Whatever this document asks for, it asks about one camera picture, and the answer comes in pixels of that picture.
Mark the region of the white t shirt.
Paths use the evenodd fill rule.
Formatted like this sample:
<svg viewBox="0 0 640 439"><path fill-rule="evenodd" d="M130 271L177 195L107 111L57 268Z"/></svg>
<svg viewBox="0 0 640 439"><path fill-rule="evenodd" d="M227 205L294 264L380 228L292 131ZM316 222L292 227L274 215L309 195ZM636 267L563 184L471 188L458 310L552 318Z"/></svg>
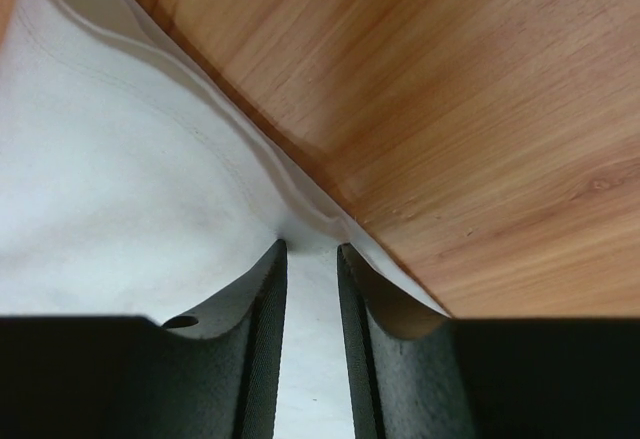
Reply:
<svg viewBox="0 0 640 439"><path fill-rule="evenodd" d="M279 438L350 438L350 243L434 300L133 0L15 0L1 42L1 309L157 322L289 247Z"/></svg>

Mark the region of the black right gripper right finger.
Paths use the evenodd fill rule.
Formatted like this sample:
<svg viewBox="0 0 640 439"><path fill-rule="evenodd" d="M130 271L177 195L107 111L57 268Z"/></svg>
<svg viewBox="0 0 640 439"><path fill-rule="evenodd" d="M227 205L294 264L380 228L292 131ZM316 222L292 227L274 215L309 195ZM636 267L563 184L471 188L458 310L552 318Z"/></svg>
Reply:
<svg viewBox="0 0 640 439"><path fill-rule="evenodd" d="M635 438L635 318L451 319L349 244L337 277L359 438Z"/></svg>

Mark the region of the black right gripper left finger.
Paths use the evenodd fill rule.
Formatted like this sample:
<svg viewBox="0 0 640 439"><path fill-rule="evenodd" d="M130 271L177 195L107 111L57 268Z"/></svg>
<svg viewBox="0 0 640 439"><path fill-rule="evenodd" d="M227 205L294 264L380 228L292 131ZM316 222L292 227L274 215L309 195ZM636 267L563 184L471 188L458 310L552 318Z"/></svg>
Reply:
<svg viewBox="0 0 640 439"><path fill-rule="evenodd" d="M275 242L242 276L163 324L5 316L5 438L269 438L287 294Z"/></svg>

